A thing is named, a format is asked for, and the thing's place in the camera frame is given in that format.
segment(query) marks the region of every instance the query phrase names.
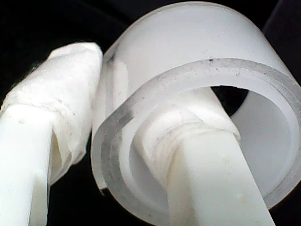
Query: white cylinder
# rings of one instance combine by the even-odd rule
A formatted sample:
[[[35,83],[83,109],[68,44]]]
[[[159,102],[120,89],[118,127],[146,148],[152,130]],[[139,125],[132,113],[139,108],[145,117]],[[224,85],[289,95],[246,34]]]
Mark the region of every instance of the white cylinder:
[[[166,191],[134,137],[156,106],[222,85],[250,91],[232,120],[266,205],[280,202],[301,179],[301,88],[260,29],[207,2],[147,14],[104,55],[91,153],[99,188],[137,217],[168,225]]]

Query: white tape wrap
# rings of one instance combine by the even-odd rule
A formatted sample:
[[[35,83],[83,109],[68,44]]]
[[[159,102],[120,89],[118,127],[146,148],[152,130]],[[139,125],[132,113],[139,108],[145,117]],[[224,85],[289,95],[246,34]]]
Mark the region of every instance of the white tape wrap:
[[[51,184],[86,152],[101,63],[102,52],[94,43],[58,48],[3,102],[0,116],[11,105],[30,105],[54,114],[58,145],[52,145]]]

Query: black background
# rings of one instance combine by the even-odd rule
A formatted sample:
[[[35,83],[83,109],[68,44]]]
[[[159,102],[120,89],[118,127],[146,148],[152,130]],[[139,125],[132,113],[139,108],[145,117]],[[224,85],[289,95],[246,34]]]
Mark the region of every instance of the black background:
[[[15,82],[44,61],[52,49],[76,41],[94,41],[105,52],[140,16],[173,2],[177,1],[0,1],[0,99],[4,98]],[[263,28],[268,40],[300,81],[301,1],[213,2],[241,12],[258,27]],[[69,172],[52,186],[48,226],[148,225],[127,213],[112,198],[109,191],[105,190],[104,195],[100,194],[92,175],[89,145],[90,143],[88,154],[82,162],[71,167]],[[271,210],[276,225],[301,225],[300,204],[301,186],[298,186]]]

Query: white fabric wrap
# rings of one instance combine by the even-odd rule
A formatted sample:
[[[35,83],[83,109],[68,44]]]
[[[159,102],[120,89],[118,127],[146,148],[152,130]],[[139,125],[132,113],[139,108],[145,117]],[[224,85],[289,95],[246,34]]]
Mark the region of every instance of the white fabric wrap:
[[[62,177],[86,153],[102,52],[95,43],[74,43],[52,51],[48,59],[7,95],[1,114],[11,105],[30,105],[54,114],[52,174]]]

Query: dark background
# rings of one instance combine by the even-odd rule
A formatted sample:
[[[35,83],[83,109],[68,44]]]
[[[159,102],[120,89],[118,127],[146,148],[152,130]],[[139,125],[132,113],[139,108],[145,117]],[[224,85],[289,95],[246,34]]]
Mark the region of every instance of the dark background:
[[[0,0],[0,101],[11,86],[50,51],[76,41],[94,41],[103,50],[136,19],[173,0]],[[216,0],[262,28],[301,81],[301,0]],[[48,226],[148,225],[112,198],[101,195],[88,154],[51,188]],[[277,226],[299,226],[301,186],[271,210]]]

